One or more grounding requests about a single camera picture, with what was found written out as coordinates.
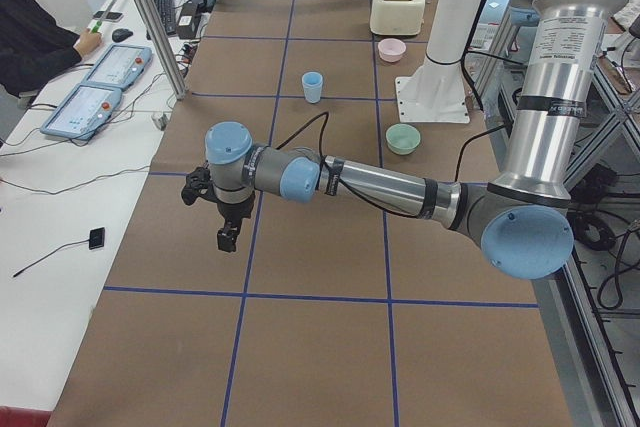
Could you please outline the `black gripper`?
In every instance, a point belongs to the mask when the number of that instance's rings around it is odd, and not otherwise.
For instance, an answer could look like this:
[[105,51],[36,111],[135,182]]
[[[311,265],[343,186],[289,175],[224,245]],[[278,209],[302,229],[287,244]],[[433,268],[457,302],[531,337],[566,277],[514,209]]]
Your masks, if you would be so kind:
[[225,221],[217,232],[218,249],[227,253],[237,250],[236,242],[242,222],[251,218],[254,207],[255,193],[252,188],[225,190],[214,183],[209,166],[204,164],[185,176],[181,199],[187,206],[193,205],[197,199],[215,203]]

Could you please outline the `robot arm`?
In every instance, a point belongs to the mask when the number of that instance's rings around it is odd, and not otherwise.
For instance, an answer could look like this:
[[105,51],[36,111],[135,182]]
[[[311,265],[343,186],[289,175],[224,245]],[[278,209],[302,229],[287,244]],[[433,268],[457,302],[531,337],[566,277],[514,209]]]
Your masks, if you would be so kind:
[[184,203],[217,205],[221,250],[232,252],[257,192],[309,201],[347,190],[395,214],[431,219],[470,238],[497,269],[537,279],[560,269],[574,239],[564,185],[596,58],[609,18],[628,0],[510,0],[511,17],[536,25],[524,84],[499,175],[486,186],[441,183],[306,148],[254,142],[247,128],[221,122],[205,137],[205,164],[187,178]]

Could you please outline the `person's hand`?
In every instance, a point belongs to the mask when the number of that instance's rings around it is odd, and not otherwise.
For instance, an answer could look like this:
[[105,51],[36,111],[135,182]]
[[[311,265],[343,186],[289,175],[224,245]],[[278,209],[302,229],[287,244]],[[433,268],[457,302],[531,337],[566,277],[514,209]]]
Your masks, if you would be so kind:
[[102,43],[102,34],[86,29],[82,32],[77,41],[73,45],[73,49],[77,53],[77,61],[82,60],[93,51],[95,51]]

